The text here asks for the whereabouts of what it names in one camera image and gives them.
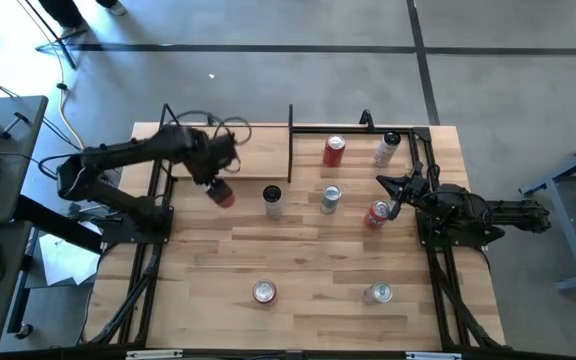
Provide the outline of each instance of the gray floor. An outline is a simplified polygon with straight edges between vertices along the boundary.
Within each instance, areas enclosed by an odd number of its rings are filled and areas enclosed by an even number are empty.
[[[130,13],[123,18],[92,1],[78,3],[94,32],[87,42],[413,45],[404,0],[161,0],[157,6],[126,0]],[[576,48],[576,0],[419,0],[417,8],[427,46]],[[41,34],[29,21],[6,26],[0,16],[0,37],[9,39],[0,49],[0,84],[48,95],[48,117],[57,122],[56,59],[31,50]],[[286,121],[293,103],[296,121],[353,123],[370,108],[379,123],[428,124],[414,54],[76,57],[80,69],[66,69],[72,88],[66,113],[90,145],[126,139],[133,122],[157,120],[164,102],[177,112],[202,108],[257,122]],[[428,63],[439,119],[458,127],[474,192],[519,199],[518,186],[576,149],[576,57],[433,55]],[[34,156],[68,151],[42,130]],[[24,191],[58,210],[65,204],[51,189],[36,169],[29,173]],[[547,197],[537,199],[549,206]],[[493,244],[493,283],[509,345],[576,355],[576,292],[561,294],[554,286],[576,269],[556,216],[551,221],[555,226],[544,235],[509,229]],[[38,335],[4,340],[0,350],[74,343],[88,289],[33,290],[27,316]],[[62,297],[72,302],[58,308]],[[48,303],[54,315],[46,316],[42,304]]]

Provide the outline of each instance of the red soda can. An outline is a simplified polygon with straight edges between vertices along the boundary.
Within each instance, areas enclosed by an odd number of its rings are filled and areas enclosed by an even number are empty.
[[[337,167],[341,164],[341,157],[346,150],[346,140],[341,135],[332,135],[326,141],[324,149],[324,164],[329,167]]]
[[[388,220],[390,205],[385,201],[375,201],[364,216],[364,224],[372,229],[381,228]]]

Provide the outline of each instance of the can lid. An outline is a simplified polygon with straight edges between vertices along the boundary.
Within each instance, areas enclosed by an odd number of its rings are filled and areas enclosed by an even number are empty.
[[[330,185],[324,190],[324,196],[328,200],[339,200],[341,197],[341,190],[335,185]]]
[[[388,302],[392,299],[392,289],[386,283],[377,283],[372,287],[375,300],[378,302]]]
[[[267,202],[277,202],[281,199],[281,190],[275,185],[267,186],[263,194]]]
[[[401,136],[390,131],[384,135],[384,141],[386,142],[386,144],[390,146],[399,145],[399,143],[401,142]]]
[[[333,135],[328,138],[328,145],[335,150],[343,149],[346,146],[346,140],[341,135]]]
[[[379,217],[388,217],[390,214],[390,205],[385,201],[377,201],[374,205],[375,215]]]
[[[269,302],[275,297],[275,285],[270,280],[259,280],[253,291],[259,302]]]

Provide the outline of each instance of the wooden tabletop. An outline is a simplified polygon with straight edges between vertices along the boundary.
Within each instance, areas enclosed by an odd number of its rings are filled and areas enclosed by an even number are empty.
[[[136,124],[133,136],[148,135],[140,129]],[[431,127],[431,134],[441,182],[468,187],[456,128]],[[440,349],[427,258],[418,244],[413,209],[404,206],[379,231],[362,225],[370,204],[387,199],[375,176],[401,176],[410,169],[408,144],[402,141],[388,168],[377,169],[372,156],[379,136],[348,135],[341,167],[326,168],[321,164],[326,137],[295,135],[291,184],[230,180],[237,196],[230,209],[217,208],[190,180],[176,184],[175,221],[159,270],[148,347]],[[150,168],[124,169],[122,190],[145,194]],[[283,192],[280,220],[265,217],[261,193],[269,184]],[[322,190],[329,184],[339,186],[343,195],[337,211],[323,215]],[[125,297],[134,251],[134,245],[120,245],[102,261],[90,302],[88,337],[101,330]],[[492,338],[503,343],[486,262],[466,248],[455,249],[455,261],[464,302]],[[275,304],[260,305],[252,298],[260,279],[277,286]],[[392,301],[362,303],[363,290],[378,281],[392,286]],[[138,315],[141,305],[135,311]],[[451,308],[447,313],[456,334],[454,313]],[[133,318],[133,334],[138,318]]]

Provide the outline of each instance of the silver can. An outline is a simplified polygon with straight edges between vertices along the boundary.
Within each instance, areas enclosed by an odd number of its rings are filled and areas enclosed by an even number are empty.
[[[270,280],[259,280],[252,289],[252,296],[260,304],[272,304],[277,298],[277,287]]]
[[[385,133],[375,152],[375,165],[377,167],[386,167],[397,147],[399,147],[400,142],[401,137],[396,133],[392,131]]]
[[[324,189],[323,200],[321,201],[321,212],[332,214],[337,210],[337,205],[341,199],[341,190],[335,185],[327,186]]]
[[[376,283],[364,290],[363,301],[366,304],[383,304],[392,299],[392,289],[386,283]]]
[[[267,186],[263,192],[266,203],[266,216],[277,220],[281,218],[281,190],[275,185]]]

